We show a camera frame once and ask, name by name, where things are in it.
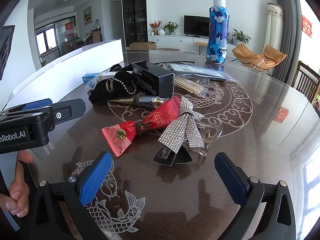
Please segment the barcode label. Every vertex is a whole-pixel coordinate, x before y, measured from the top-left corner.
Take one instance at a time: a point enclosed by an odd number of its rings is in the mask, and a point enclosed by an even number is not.
[[[226,40],[220,40],[219,49],[227,49],[227,44]]]

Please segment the orange lounge chair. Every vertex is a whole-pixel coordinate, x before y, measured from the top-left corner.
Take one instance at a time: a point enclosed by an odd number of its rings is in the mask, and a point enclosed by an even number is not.
[[[242,65],[258,71],[269,71],[287,56],[270,45],[265,47],[263,54],[254,54],[244,44],[239,44],[232,52]]]

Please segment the doorway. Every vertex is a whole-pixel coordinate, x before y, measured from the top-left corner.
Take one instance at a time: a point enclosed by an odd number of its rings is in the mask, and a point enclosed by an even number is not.
[[[112,23],[113,38],[121,39],[122,47],[125,49],[121,2],[111,1],[110,6],[111,6],[111,23]]]

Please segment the rhinestone bow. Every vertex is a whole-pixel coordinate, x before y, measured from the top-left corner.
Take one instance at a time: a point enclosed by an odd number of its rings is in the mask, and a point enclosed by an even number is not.
[[[197,128],[195,119],[204,118],[203,114],[193,111],[193,104],[182,97],[180,100],[180,117],[173,120],[159,138],[159,142],[177,153],[185,138],[190,148],[203,148],[203,139]]]

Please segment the blue water bottle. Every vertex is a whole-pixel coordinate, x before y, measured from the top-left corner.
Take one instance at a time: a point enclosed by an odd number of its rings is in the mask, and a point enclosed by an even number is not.
[[[226,0],[213,0],[209,14],[210,30],[206,58],[213,63],[224,64],[227,55],[230,16],[226,9]]]

